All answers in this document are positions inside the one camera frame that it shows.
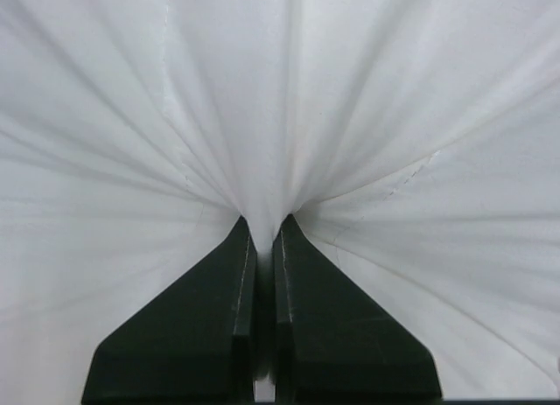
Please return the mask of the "white pillow with yellow edge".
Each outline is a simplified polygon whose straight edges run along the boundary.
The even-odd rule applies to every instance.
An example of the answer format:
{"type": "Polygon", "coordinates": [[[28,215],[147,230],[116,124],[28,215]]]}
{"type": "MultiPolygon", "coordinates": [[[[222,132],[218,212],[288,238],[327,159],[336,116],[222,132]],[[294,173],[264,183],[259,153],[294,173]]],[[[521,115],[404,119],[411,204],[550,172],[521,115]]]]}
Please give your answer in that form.
{"type": "Polygon", "coordinates": [[[2,403],[290,213],[445,397],[557,398],[559,0],[1,0],[2,403]]]}

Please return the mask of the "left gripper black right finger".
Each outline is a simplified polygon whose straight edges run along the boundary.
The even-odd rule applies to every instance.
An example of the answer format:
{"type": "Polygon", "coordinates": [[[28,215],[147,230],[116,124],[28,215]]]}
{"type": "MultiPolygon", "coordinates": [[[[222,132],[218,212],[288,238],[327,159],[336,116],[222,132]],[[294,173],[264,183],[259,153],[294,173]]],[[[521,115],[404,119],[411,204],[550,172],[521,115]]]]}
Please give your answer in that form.
{"type": "Polygon", "coordinates": [[[273,244],[278,402],[428,402],[429,349],[346,276],[288,216],[273,244]]]}

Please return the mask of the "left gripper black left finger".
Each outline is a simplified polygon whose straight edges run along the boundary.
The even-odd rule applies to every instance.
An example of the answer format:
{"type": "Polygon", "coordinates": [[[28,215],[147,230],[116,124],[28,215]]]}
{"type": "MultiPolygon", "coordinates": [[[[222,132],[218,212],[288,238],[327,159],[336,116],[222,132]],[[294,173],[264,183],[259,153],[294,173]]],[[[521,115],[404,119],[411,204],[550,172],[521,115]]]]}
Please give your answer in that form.
{"type": "Polygon", "coordinates": [[[96,348],[84,403],[252,402],[256,251],[245,219],[96,348]]]}

